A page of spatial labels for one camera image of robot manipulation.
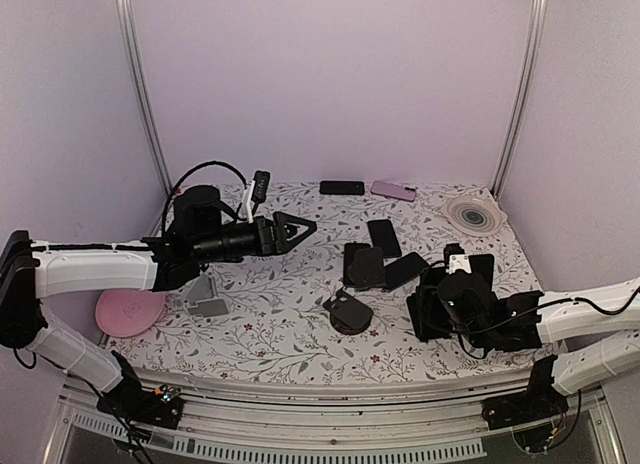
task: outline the floral tablecloth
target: floral tablecloth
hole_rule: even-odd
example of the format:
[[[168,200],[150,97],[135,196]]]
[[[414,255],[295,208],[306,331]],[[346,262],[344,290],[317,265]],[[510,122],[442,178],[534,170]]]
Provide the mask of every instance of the floral tablecloth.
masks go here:
[[[478,361],[461,352],[456,340],[418,341],[405,301],[416,280],[390,293],[355,294],[375,312],[363,334],[344,336],[330,326],[321,305],[342,287],[344,244],[369,242],[366,222],[372,219],[391,219],[403,253],[416,251],[429,262],[442,259],[444,246],[452,242],[468,254],[494,254],[499,297],[538,288],[508,225],[491,238],[472,238],[439,211],[455,196],[489,196],[486,188],[416,187],[418,198],[409,203],[373,196],[368,189],[365,196],[322,196],[317,183],[272,185],[260,214],[281,210],[312,219],[318,224],[315,234],[284,256],[213,265],[208,272],[230,314],[191,317],[182,305],[186,286],[167,295],[165,313],[150,330],[132,339],[110,338],[107,347],[140,368],[287,384],[435,381],[531,366],[548,349],[494,351]],[[227,202],[238,202],[237,187],[221,191]]]

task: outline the cable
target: cable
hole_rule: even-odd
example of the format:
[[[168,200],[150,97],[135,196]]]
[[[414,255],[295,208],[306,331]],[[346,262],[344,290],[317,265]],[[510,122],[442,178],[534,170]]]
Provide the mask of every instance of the cable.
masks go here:
[[[582,410],[582,389],[578,391],[578,410],[576,411],[576,417],[573,420],[573,424],[571,424],[571,428],[569,429],[569,431],[567,431],[567,433],[564,435],[564,437],[560,441],[554,444],[551,444],[551,446],[549,446],[549,448],[547,449],[548,451],[555,449],[561,446],[562,444],[564,444],[565,442],[567,442],[567,440],[571,437],[571,434],[573,434],[573,432],[576,430],[576,427],[578,427],[578,421],[580,420],[581,410]]]
[[[187,178],[189,176],[191,176],[193,173],[195,173],[196,171],[199,171],[200,169],[204,169],[205,167],[212,167],[212,166],[220,166],[220,167],[224,167],[225,169],[229,169],[231,172],[233,172],[236,176],[238,176],[240,178],[240,180],[242,181],[242,185],[243,186],[245,186],[245,187],[247,186],[247,180],[242,175],[242,173],[238,169],[233,167],[231,164],[227,164],[226,162],[222,162],[222,161],[207,161],[207,162],[202,162],[202,163],[198,164],[195,167],[192,167],[187,172],[185,172],[180,179],[178,179],[178,182],[175,183],[175,185],[171,189],[171,192],[167,196],[167,199],[165,200],[164,208],[162,209],[162,220],[161,220],[162,226],[160,227],[160,236],[161,237],[164,237],[166,232],[167,232],[167,214],[169,213],[169,207],[171,206],[171,200],[173,199],[173,196],[176,194],[176,191],[180,188],[182,183],[184,181],[186,181]]]
[[[15,356],[15,358],[18,360],[18,362],[25,367],[26,369],[32,370],[36,367],[36,363],[37,363],[37,355],[35,353],[33,353],[33,363],[32,364],[26,364],[18,355],[18,350],[14,349],[13,350],[13,355]],[[58,366],[57,364],[55,364],[54,362],[50,361],[49,359],[45,358],[45,360],[49,361],[51,364],[53,364],[55,367],[57,367],[58,369],[62,369],[60,366]],[[93,384],[91,384],[89,381],[87,381],[86,379],[81,378],[80,376],[77,376],[78,379],[84,381],[90,388],[91,390],[95,393],[96,396],[98,396],[98,400],[101,401],[106,407],[107,409],[109,409],[110,414],[116,419],[116,421],[118,421],[118,423],[123,427],[123,429],[126,431],[127,434],[127,440],[129,441],[129,446],[135,450],[133,450],[132,452],[130,452],[130,455],[136,460],[136,462],[138,462],[138,464],[145,464],[137,455],[136,452],[141,452],[142,455],[145,457],[145,459],[147,460],[148,464],[154,464],[153,459],[151,459],[151,456],[149,456],[149,454],[147,453],[146,449],[144,448],[144,446],[142,445],[142,443],[140,442],[140,439],[148,439],[147,436],[145,436],[140,429],[138,429],[136,426],[131,424],[130,420],[122,420],[122,418],[120,416],[118,416],[118,413],[115,412],[115,410],[111,407],[111,405],[109,404],[109,402],[105,399],[105,397],[102,395],[102,393],[100,391],[98,391],[98,389],[95,388],[95,386]]]
[[[555,301],[545,302],[544,304],[540,304],[539,306],[532,307],[531,309],[527,309],[526,311],[522,312],[521,314],[518,314],[517,316],[510,317],[509,319],[505,319],[504,321],[494,324],[493,326],[487,327],[486,329],[479,329],[477,331],[458,331],[457,329],[445,329],[444,327],[436,326],[434,324],[431,324],[430,322],[425,322],[425,325],[427,325],[434,331],[438,331],[442,333],[455,334],[460,336],[475,336],[477,334],[484,334],[485,332],[491,332],[517,319],[520,319],[521,317],[526,316],[527,314],[531,314],[539,311],[540,309],[544,309],[545,307],[551,307],[557,304],[563,304],[565,302],[572,302],[573,300],[574,299],[565,297],[563,299],[557,299]]]
[[[489,355],[489,351],[487,349],[483,349],[482,351],[482,356],[474,356],[473,354],[471,354],[471,352],[469,352],[467,350],[467,348],[464,346],[464,341],[462,339],[462,336],[460,334],[458,334],[458,343],[460,343],[460,347],[462,348],[462,351],[469,356],[472,359],[475,359],[476,361],[483,361],[487,358],[487,356]]]
[[[144,462],[136,455],[136,452],[139,451],[139,452],[142,453],[142,455],[145,457],[145,459],[147,460],[147,462],[149,464],[154,464],[153,460],[151,459],[151,456],[149,456],[149,454],[147,453],[146,449],[144,448],[144,446],[140,442],[140,439],[141,438],[146,438],[146,436],[142,432],[140,432],[140,430],[136,426],[132,425],[131,421],[129,421],[129,420],[123,421],[122,418],[120,416],[118,416],[118,413],[111,407],[109,402],[107,402],[107,400],[102,395],[102,393],[100,391],[98,391],[98,389],[96,389],[93,384],[91,384],[86,379],[82,379],[82,380],[91,388],[91,390],[94,392],[94,394],[96,396],[98,396],[98,400],[101,401],[107,407],[107,409],[109,409],[109,412],[111,413],[111,415],[116,419],[116,421],[118,421],[118,423],[126,431],[127,440],[129,441],[129,446],[136,449],[133,452],[130,452],[130,455],[139,464],[144,464]]]
[[[533,312],[537,312],[540,309],[544,309],[546,307],[551,307],[551,306],[555,306],[557,304],[564,304],[566,302],[582,302],[584,304],[588,304],[589,306],[591,306],[594,310],[596,310],[597,312],[599,312],[600,314],[604,314],[605,316],[617,316],[619,314],[622,314],[624,311],[626,311],[629,306],[633,303],[633,301],[635,300],[635,298],[638,296],[638,294],[640,294],[640,287],[638,287],[635,291],[633,291],[633,293],[631,294],[631,297],[629,297],[629,299],[618,309],[614,310],[614,311],[608,311],[606,309],[601,308],[600,306],[598,306],[595,302],[593,302],[591,299],[587,299],[586,297],[565,297],[562,299],[556,299],[555,301],[550,301],[550,302],[545,302],[544,304],[540,304],[536,307],[532,307],[531,309],[527,309],[526,311],[522,312],[521,314],[518,314],[517,316],[514,317],[510,317],[509,319],[505,319],[502,322],[499,322],[493,326],[487,327],[486,329],[479,329],[477,331],[458,331],[456,329],[452,329],[452,330],[448,330],[445,329],[443,327],[439,327],[439,326],[435,326],[431,323],[425,322],[425,324],[430,327],[431,329],[438,331],[438,332],[443,332],[443,333],[449,333],[449,334],[456,334],[456,335],[463,335],[463,336],[473,336],[476,334],[483,334],[485,332],[491,332],[495,329],[498,329],[499,327],[502,327],[506,324],[509,324],[517,319],[520,319],[523,316],[526,316],[527,314],[531,314]]]
[[[20,355],[18,354],[18,350],[17,349],[13,349],[13,355],[15,356],[16,360],[20,363],[20,365],[22,367],[24,367],[25,369],[35,369],[36,364],[38,363],[38,356],[36,355],[35,352],[31,353],[33,355],[33,362],[31,364],[27,364],[26,362],[24,362],[22,360],[22,358],[20,357]]]
[[[586,297],[576,297],[574,298],[574,301],[589,304],[592,308],[594,308],[600,314],[604,314],[605,316],[617,316],[627,310],[627,308],[631,305],[631,303],[634,301],[634,299],[638,294],[640,294],[640,287],[638,287],[635,291],[633,291],[633,294],[631,294],[631,297],[627,300],[627,302],[625,302],[622,305],[622,307],[616,309],[615,311],[608,311],[606,309],[602,309],[595,302],[593,302],[591,299],[587,299]]]

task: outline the white robotic arm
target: white robotic arm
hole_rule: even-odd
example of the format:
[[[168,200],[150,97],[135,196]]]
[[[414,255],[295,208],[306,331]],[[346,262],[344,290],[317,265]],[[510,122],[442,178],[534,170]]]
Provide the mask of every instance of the white robotic arm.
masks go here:
[[[264,202],[268,182],[268,173],[256,176],[258,184],[249,187],[253,211]],[[244,201],[248,209],[252,201],[246,193]],[[299,217],[276,212],[269,220],[247,209],[247,219],[239,222],[218,189],[196,186],[176,197],[174,220],[159,238],[51,244],[32,241],[27,231],[14,232],[0,256],[0,345],[32,351],[85,380],[101,396],[98,408],[104,412],[175,429],[180,398],[171,390],[143,390],[122,356],[87,341],[42,306],[41,299],[86,290],[178,289],[209,263],[285,254],[316,230],[315,223]],[[232,220],[223,223],[221,212]]]
[[[467,256],[450,245],[444,262],[443,268],[423,276],[409,302],[410,309],[416,302],[422,306],[420,313],[414,311],[424,324],[418,327],[422,340],[458,335],[486,353],[621,331],[576,352],[536,362],[526,391],[485,401],[483,416],[491,428],[566,412],[566,396],[640,365],[640,278],[575,292],[531,291],[498,299],[491,291],[491,255]]]

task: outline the white wall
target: white wall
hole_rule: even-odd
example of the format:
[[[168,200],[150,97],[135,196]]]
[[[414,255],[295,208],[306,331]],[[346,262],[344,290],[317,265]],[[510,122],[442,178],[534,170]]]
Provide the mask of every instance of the white wall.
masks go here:
[[[640,275],[640,0],[549,0],[502,205],[547,289]],[[605,392],[640,462],[640,372]]]
[[[18,228],[59,242],[149,231],[162,192],[117,23],[114,0],[0,0],[3,243]],[[47,304],[97,336],[95,294]],[[0,462],[38,462],[61,386],[46,362],[29,372],[0,349]]]
[[[493,177],[532,0],[132,1],[174,179]]]

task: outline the pink plate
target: pink plate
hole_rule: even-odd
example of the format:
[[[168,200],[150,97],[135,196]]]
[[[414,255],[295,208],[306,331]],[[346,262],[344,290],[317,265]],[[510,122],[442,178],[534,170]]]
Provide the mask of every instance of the pink plate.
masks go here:
[[[164,297],[164,292],[104,291],[96,306],[98,327],[112,337],[142,334],[160,318]]]

